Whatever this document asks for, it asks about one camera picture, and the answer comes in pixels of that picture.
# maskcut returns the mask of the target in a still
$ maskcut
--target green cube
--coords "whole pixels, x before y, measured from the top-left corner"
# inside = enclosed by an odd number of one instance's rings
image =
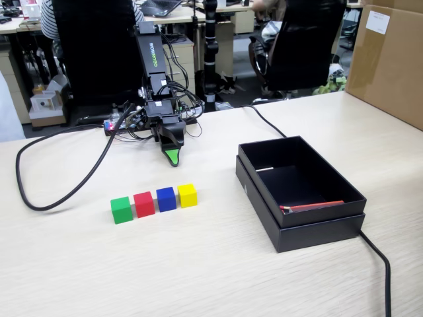
[[[134,219],[129,197],[122,197],[110,201],[114,223],[125,223]]]

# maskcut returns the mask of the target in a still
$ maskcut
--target white label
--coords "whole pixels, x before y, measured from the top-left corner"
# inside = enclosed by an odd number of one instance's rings
[[[370,11],[369,19],[367,20],[365,27],[369,30],[385,35],[390,18],[391,17],[389,15],[383,15],[382,13]]]

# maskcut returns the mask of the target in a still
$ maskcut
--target blue cube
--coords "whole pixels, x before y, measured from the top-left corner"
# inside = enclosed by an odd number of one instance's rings
[[[157,203],[159,204],[160,212],[176,209],[176,197],[174,196],[173,188],[162,188],[156,190]]]

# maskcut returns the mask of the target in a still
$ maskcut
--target red pencil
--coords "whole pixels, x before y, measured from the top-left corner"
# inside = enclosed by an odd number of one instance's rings
[[[328,201],[326,203],[310,203],[309,205],[298,205],[298,206],[292,206],[292,207],[279,206],[279,207],[280,209],[284,211],[284,213],[298,213],[300,211],[342,205],[343,203],[344,203],[343,200],[337,200],[337,201]]]

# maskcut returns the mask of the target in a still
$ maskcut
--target black office chair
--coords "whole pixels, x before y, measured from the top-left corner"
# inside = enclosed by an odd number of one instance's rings
[[[250,37],[253,44],[264,47],[265,56],[254,55],[256,66],[270,91],[289,93],[325,85],[346,0],[286,0],[286,5],[271,60],[272,47],[261,36]]]
[[[53,0],[67,76],[78,104],[122,103],[143,75],[130,33],[131,0]]]

